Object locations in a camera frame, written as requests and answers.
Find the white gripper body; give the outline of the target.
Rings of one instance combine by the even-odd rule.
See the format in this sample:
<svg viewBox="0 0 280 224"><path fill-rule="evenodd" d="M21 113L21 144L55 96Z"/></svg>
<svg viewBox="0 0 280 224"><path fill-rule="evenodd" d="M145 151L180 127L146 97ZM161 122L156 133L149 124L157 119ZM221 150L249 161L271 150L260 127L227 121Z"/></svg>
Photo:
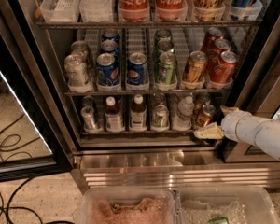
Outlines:
<svg viewBox="0 0 280 224"><path fill-rule="evenodd" d="M226 115L221 121L221 128L228 139L253 145L255 143L256 128L260 122L261 118L239 110Z"/></svg>

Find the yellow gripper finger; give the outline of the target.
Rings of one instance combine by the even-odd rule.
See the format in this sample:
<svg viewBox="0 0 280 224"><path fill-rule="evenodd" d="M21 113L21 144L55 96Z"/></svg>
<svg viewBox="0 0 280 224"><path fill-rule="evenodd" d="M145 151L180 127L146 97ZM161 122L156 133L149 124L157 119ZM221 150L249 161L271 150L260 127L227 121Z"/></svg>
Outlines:
<svg viewBox="0 0 280 224"><path fill-rule="evenodd" d="M194 135L199 139L222 139L224 137L221 128L215 122L195 130Z"/></svg>
<svg viewBox="0 0 280 224"><path fill-rule="evenodd" d="M224 105L222 105L222 106L220 107L220 109L221 109L221 111L222 111L222 113L223 113L224 116L230 114L231 112L234 112L234 111L238 111L238 110L239 110L238 107L227 107L227 106L224 106Z"/></svg>

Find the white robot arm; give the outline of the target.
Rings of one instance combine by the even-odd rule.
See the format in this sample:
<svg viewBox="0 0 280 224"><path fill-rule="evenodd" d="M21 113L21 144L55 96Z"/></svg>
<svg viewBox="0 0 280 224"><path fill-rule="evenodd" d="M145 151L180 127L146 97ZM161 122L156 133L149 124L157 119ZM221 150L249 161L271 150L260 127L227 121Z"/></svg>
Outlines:
<svg viewBox="0 0 280 224"><path fill-rule="evenodd" d="M280 161L280 120L254 116L236 107L222 106L224 118L221 125L215 122L198 128L198 139L221 139L242 142L258 147L264 153Z"/></svg>

